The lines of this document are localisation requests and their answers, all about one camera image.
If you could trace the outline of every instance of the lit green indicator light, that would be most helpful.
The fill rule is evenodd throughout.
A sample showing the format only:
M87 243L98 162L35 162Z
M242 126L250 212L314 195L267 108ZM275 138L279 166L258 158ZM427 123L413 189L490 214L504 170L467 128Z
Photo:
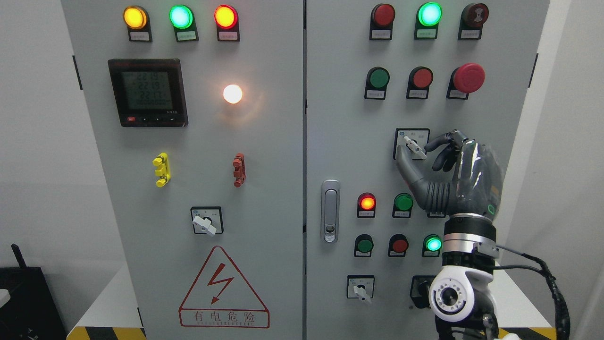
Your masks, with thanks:
M426 249L435 252L443 246L443 242L437 236L430 237L426 240Z
M170 10L170 21L181 30L189 28L193 23L193 12L187 6L176 5Z
M427 2L423 4L417 12L417 18L420 24L430 27L438 24L443 16L443 10L438 2Z

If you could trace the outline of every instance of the electrical hazard triangle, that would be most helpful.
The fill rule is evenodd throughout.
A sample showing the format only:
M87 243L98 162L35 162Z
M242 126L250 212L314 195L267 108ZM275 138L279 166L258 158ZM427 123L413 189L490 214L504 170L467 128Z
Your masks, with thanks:
M269 328L270 313L233 259L210 251L178 309L183 327Z

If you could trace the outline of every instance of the lcd display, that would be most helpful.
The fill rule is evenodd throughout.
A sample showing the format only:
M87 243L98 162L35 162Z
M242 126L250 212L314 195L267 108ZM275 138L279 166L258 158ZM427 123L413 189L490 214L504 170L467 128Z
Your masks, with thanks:
M168 72L122 72L131 110L172 110Z

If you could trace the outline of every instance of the red indicator light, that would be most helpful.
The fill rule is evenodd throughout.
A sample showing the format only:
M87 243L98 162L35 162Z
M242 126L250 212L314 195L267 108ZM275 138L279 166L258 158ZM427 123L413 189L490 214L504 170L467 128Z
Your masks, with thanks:
M239 16L235 8L229 5L220 5L214 11L214 20L216 24L225 30L229 30L237 25Z
M389 4L379 4L373 8L371 19L380 27L387 27L394 21L394 7Z
M463 93L472 93L483 86L484 78L484 68L474 62L469 62L455 71L453 84Z
M376 198L371 194L362 194L359 197L359 207L363 210L373 210L376 207Z

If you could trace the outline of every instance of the orange indicator light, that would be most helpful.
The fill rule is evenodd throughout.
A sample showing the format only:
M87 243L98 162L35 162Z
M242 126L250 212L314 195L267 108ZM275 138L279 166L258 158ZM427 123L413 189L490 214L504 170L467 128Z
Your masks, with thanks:
M128 6L124 10L124 22L133 30L140 30L147 25L147 13L142 7Z
M235 27L237 24L237 11L229 5L220 5L214 11L214 20L216 24L226 30Z
M364 197L361 199L361 208L363 210L371 210L376 206L376 200L373 197Z

